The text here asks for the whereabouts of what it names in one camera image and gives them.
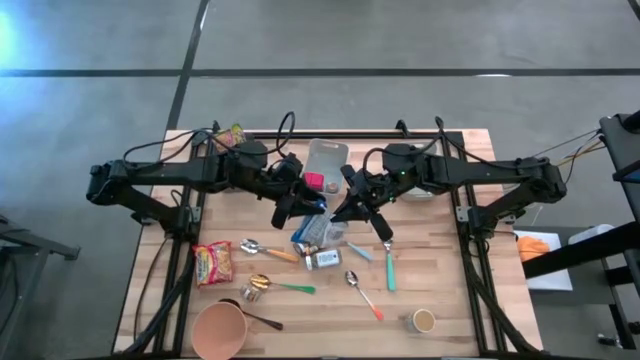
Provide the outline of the red ramen noodle packet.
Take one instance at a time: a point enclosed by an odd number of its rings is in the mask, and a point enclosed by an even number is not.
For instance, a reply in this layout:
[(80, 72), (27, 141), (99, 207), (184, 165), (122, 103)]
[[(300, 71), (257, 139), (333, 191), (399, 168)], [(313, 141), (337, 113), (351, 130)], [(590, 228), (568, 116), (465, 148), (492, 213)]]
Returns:
[(196, 286), (208, 286), (233, 281), (231, 243), (215, 242), (209, 245), (194, 245)]

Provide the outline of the small yellow label glass jar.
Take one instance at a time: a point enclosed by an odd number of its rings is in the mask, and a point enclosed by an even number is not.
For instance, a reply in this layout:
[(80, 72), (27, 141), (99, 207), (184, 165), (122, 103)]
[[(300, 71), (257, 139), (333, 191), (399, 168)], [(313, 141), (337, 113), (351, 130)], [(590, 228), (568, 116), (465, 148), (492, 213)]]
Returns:
[(251, 283), (247, 283), (241, 286), (239, 293), (241, 298), (246, 302), (254, 303), (261, 298), (263, 291), (261, 288), (256, 287)]

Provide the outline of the white paper sheet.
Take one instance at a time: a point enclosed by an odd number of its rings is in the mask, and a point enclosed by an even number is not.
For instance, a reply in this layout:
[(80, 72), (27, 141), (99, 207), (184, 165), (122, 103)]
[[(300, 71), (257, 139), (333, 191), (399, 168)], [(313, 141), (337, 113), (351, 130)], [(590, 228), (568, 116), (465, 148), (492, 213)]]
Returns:
[[(557, 233), (532, 232), (516, 230), (515, 233), (520, 239), (530, 237), (544, 242), (550, 251), (558, 250), (562, 247), (560, 238)], [(530, 290), (549, 290), (549, 291), (572, 291), (573, 286), (567, 270), (559, 270), (546, 275), (527, 279), (527, 285)]]

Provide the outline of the tan peanut butter jar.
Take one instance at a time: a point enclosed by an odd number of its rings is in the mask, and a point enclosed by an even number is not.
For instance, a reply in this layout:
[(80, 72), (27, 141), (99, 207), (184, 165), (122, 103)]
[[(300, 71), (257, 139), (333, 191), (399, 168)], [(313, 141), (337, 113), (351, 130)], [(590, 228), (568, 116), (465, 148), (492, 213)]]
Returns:
[(412, 333), (429, 333), (436, 326), (436, 318), (427, 309), (417, 309), (406, 316), (406, 328)]

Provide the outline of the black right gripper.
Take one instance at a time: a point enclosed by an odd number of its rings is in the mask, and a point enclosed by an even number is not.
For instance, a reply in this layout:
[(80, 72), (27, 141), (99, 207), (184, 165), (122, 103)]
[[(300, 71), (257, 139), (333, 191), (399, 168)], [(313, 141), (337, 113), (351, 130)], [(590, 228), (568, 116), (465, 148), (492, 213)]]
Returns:
[(393, 230), (380, 213), (371, 212), (368, 205), (394, 202), (400, 182), (389, 174), (374, 175), (364, 168), (356, 171), (351, 165), (341, 167), (348, 189), (344, 201), (331, 217), (334, 223), (364, 221), (370, 223), (382, 242), (393, 239)]

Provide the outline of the light blue handle spoon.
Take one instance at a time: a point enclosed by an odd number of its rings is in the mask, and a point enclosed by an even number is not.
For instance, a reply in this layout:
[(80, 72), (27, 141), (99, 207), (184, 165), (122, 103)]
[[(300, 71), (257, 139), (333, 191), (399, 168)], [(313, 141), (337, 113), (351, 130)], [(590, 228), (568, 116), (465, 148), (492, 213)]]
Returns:
[(369, 254), (366, 250), (364, 250), (361, 247), (358, 247), (356, 245), (354, 245), (351, 242), (346, 242), (346, 245), (351, 248), (353, 251), (355, 251), (357, 254), (359, 254), (361, 257), (365, 258), (367, 261), (373, 261), (374, 258), (371, 254)]

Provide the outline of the teal handle metal spoon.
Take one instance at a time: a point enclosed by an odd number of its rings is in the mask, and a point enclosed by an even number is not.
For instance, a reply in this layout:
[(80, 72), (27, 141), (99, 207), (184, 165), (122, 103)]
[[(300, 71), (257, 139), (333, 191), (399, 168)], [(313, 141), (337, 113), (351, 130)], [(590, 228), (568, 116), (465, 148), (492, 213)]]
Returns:
[(395, 292), (397, 289), (397, 285), (396, 285), (396, 279), (395, 279), (393, 256), (391, 252), (392, 244), (393, 244), (392, 239), (389, 239), (383, 243), (385, 248), (385, 254), (386, 254), (387, 288), (390, 292)]

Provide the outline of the yellow handle metal spoon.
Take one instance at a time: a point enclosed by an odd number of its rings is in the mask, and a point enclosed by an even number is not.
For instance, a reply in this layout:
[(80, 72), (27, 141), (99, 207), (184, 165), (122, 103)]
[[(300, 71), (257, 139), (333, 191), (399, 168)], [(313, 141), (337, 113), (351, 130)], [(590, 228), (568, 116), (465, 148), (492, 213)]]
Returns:
[(243, 239), (240, 243), (240, 248), (249, 254), (264, 253), (292, 263), (297, 263), (299, 261), (299, 257), (296, 255), (263, 247), (257, 241), (252, 239)]

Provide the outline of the salmon pink bowl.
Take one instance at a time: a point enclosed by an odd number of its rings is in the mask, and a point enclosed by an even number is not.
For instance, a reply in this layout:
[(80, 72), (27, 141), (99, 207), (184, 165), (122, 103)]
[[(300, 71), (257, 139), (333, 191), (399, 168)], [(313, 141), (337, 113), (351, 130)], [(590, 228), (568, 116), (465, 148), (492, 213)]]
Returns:
[(228, 302), (217, 302), (196, 317), (191, 343), (203, 360), (230, 360), (243, 347), (248, 333), (245, 315)]

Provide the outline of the white label spice jar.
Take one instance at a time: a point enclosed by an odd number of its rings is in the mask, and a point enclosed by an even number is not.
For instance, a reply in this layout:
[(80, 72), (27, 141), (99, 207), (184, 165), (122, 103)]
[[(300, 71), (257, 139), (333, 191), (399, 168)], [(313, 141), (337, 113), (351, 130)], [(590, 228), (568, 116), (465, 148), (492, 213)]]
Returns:
[(306, 268), (309, 271), (338, 266), (342, 263), (339, 249), (328, 249), (313, 253), (305, 257)]

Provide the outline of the gold spoon green handle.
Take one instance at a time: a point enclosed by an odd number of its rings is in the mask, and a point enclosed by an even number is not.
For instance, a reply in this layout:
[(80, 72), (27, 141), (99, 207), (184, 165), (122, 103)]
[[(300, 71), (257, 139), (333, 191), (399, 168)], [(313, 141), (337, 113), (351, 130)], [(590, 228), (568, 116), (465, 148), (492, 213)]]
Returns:
[(270, 286), (278, 286), (278, 287), (281, 287), (281, 288), (300, 291), (300, 292), (304, 292), (304, 293), (311, 294), (311, 295), (316, 293), (316, 288), (313, 287), (313, 286), (277, 283), (277, 282), (273, 282), (266, 275), (263, 275), (263, 274), (251, 275), (249, 277), (249, 282), (254, 287), (260, 288), (260, 289), (267, 289)]

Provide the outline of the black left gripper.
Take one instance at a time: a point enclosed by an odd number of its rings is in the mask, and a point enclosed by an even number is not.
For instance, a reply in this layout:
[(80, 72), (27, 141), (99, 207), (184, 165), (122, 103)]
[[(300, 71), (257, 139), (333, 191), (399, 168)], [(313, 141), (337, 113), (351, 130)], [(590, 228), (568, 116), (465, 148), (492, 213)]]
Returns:
[(277, 182), (283, 182), (294, 197), (282, 197), (275, 203), (275, 210), (271, 218), (271, 224), (276, 229), (282, 229), (290, 217), (294, 205), (295, 216), (314, 216), (326, 211), (326, 198), (321, 194), (312, 196), (302, 174), (302, 162), (295, 155), (286, 155), (272, 165), (272, 178)]

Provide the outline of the orange cloth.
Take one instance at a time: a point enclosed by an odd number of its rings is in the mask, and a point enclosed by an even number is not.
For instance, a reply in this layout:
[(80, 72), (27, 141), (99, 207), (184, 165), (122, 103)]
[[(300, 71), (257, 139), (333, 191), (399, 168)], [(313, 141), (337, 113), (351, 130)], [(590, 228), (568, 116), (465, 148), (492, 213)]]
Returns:
[(516, 241), (519, 256), (522, 262), (527, 262), (536, 257), (547, 254), (550, 251), (550, 247), (541, 239), (520, 236)]

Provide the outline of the blue chip bag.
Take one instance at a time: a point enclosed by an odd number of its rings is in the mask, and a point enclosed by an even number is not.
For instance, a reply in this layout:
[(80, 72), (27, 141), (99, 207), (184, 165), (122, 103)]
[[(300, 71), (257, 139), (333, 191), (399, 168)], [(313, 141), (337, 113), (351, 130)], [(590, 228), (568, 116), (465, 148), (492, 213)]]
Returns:
[(348, 223), (332, 222), (332, 218), (333, 215), (330, 213), (306, 216), (301, 226), (292, 235), (291, 241), (318, 248), (339, 246), (348, 230)]

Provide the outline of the white plastic container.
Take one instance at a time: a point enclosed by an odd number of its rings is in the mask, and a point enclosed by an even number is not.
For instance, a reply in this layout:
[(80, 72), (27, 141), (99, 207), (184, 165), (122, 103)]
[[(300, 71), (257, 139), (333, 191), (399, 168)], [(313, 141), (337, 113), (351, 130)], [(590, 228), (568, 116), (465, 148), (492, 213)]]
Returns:
[(584, 240), (590, 239), (592, 237), (601, 235), (613, 229), (612, 225), (609, 224), (600, 224), (593, 227), (588, 228), (582, 232), (579, 232), (575, 235), (572, 235), (568, 239), (568, 244), (573, 245)]

